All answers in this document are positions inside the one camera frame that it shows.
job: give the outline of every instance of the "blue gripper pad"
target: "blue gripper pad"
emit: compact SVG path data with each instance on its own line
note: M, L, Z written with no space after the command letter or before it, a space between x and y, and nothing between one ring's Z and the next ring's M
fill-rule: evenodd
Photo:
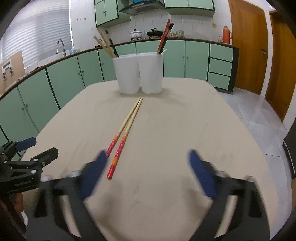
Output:
M29 139L20 141L16 144L15 149L17 151L24 151L29 149L32 146L35 146L37 143L36 138L35 137L31 137Z
M206 196L214 199L216 197L215 180L211 173L206 169L198 154L191 150L189 153L190 165L198 178Z
M81 184L79 196L82 200L91 196L98 179L100 178L107 163L105 151L101 151L95 161L89 162L81 171Z

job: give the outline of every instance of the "white plastic cup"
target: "white plastic cup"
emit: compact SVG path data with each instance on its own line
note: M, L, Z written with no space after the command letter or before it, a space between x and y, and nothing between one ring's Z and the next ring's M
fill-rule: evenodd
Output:
M163 55L138 54L140 84L146 94L158 94L163 90Z
M122 94L135 94L140 89L140 72L137 54L121 55L113 58L119 91Z

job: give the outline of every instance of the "orange thermos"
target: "orange thermos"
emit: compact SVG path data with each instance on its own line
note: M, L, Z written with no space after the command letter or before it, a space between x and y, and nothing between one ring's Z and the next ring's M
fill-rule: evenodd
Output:
M227 26L223 28L223 43L230 44L230 40L232 39L232 33L228 29Z

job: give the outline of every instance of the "chopstick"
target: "chopstick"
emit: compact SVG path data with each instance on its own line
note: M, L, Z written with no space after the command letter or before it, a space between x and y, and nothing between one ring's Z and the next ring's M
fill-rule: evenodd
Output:
M165 37L165 40L163 41L163 45L161 46L161 49L160 49L159 54L161 54L161 53L163 52L163 49L164 49L165 44L166 44L166 42L167 42L167 40L168 40L168 38L169 38L169 36L170 36L170 32L172 31L173 26L174 26L174 24L171 23L171 24L170 24L170 27L169 27L169 29L168 29L167 36Z
M119 160L120 154L121 154L122 149L123 149L123 147L124 147L124 144L125 144L125 142L126 142L126 138L128 137L128 133L129 133L129 131L130 131L130 129L131 129L131 125L133 124L133 121L134 121L134 119L135 119L135 117L136 117L136 114L137 114L137 112L138 112L138 110L139 110L139 108L140 108L140 105L141 105L142 101L143 101L143 97L140 98L140 101L139 101L139 103L137 104L137 107L136 107L135 111L133 112L133 115L131 116L131 119L130 119L130 121L129 121L127 127L126 127L126 131L124 132L124 135L123 135L123 137L122 137L122 139L121 139L121 142L120 142L120 144L119 144L119 147L118 147L118 149L117 149L117 152L116 152L116 154L115 154L115 157L114 157L114 159L113 159L113 162L112 162L112 164L111 164L111 167L110 167L109 172L108 172L108 175L107 175L107 178L108 178L109 180L112 179L112 176L113 176L113 173L114 173L114 171L115 171L116 165L117 165L117 163L118 163L118 160Z
M107 54L109 54L110 57L113 58L113 55L109 52L108 48L102 43L102 41L99 40L97 36L94 36L94 39L98 42L99 45L103 47L103 49L107 52Z
M160 43L159 43L159 46L157 49L157 54L160 53L160 49L161 49L161 46L163 45L163 41L165 40L165 37L167 36L169 26L170 26L170 19L168 19L167 25L165 26L165 30L163 31L163 35L161 36L161 40L160 40Z
M117 132L117 134L115 135L115 137L113 138L113 141L111 142L110 146L108 147L107 149L107 152L106 152L106 155L107 155L107 158L110 156L117 140L119 139L122 131L124 130L128 120L130 119L131 115L133 114L135 108L137 107L139 101L140 101L141 98L139 98L136 103L134 104L133 108L131 109L131 111L129 112L128 116L126 117L126 119L124 120L124 122L122 123L121 127L119 128L119 131Z
M115 48L115 46L114 46L114 44L113 44L113 41L112 41L112 39L111 39L111 36L110 36L110 34L109 34L109 32L108 32L108 30L106 29L105 32L106 32L106 34L107 34L107 37L109 38L109 41L110 41L110 43L111 43L111 46L112 46L113 50L114 50L114 54L115 54L117 57L119 57L119 55L118 55L118 53L117 53L117 51L116 51L116 48Z
M104 32L101 30L101 28L98 28L98 31L99 31L101 37L103 38L104 42L106 43L106 46L107 46L108 50L110 51L110 54L113 56L112 58L116 58L115 54L112 52L112 50L110 48L110 45L108 44L107 39L105 38Z

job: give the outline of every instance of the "tiled floor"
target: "tiled floor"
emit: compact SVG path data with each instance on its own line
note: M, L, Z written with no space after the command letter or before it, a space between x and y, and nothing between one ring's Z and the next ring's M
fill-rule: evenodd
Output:
M254 137L274 179L279 198L279 212L277 225L271 230L272 238L286 222L292 210L291 174L282 146L287 130L262 96L239 88L234 88L232 95L220 95Z

